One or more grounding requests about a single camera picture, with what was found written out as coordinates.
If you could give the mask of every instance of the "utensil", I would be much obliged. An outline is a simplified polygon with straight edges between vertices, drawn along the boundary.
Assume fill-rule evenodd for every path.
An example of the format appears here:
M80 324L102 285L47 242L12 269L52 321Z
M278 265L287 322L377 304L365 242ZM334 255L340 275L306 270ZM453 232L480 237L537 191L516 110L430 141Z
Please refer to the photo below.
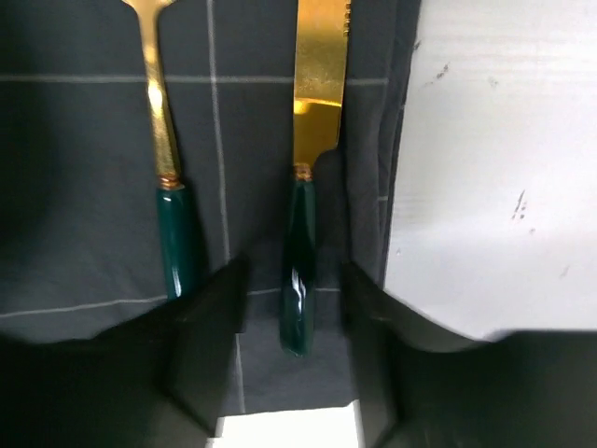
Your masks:
M201 283L200 228L190 191L180 179L180 162L158 48L158 16L174 0L122 0L139 19L146 65L158 176L158 218L168 298L187 294Z
M338 144L350 0L298 0L294 86L294 180L285 235L280 341L308 355L315 284L315 189L312 168Z

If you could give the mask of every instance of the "knife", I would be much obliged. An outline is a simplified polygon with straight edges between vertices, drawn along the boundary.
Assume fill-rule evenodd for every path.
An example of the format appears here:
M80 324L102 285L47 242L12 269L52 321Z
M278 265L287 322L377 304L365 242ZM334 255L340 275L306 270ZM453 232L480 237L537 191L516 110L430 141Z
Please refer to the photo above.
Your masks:
M162 263L168 299L175 299L201 284L205 266L193 198L180 179L178 150L158 48L158 16L174 0L122 1L135 10L139 19L158 177L156 199Z
M312 168L338 144L350 0L298 0L294 84L294 178L285 233L280 303L283 349L305 357L312 346L315 287L315 188Z

